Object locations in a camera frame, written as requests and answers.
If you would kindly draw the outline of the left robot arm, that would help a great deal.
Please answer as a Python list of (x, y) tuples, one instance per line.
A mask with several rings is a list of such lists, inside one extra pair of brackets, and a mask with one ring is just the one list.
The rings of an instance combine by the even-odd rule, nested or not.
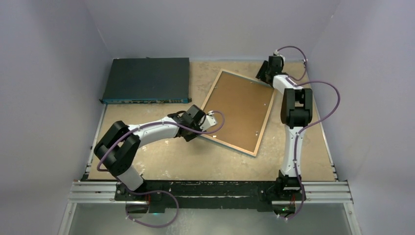
[(213, 114), (206, 114), (196, 105), (145, 124), (127, 125), (116, 121), (93, 150), (99, 158), (97, 167), (105, 166), (127, 187), (127, 194), (133, 200), (140, 200), (146, 194), (146, 187), (144, 179), (133, 167), (138, 149), (163, 139), (184, 138), (189, 142), (216, 124)]

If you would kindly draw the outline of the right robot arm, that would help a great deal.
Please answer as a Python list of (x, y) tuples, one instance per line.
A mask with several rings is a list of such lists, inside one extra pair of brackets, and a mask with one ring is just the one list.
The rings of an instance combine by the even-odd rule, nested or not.
[(273, 54), (265, 60), (256, 78), (272, 86), (282, 94), (280, 120), (285, 128), (285, 152), (283, 163), (278, 171), (275, 193), (280, 199), (287, 199), (301, 187), (301, 149), (305, 127), (313, 117), (313, 92), (296, 84), (283, 72), (285, 58)]

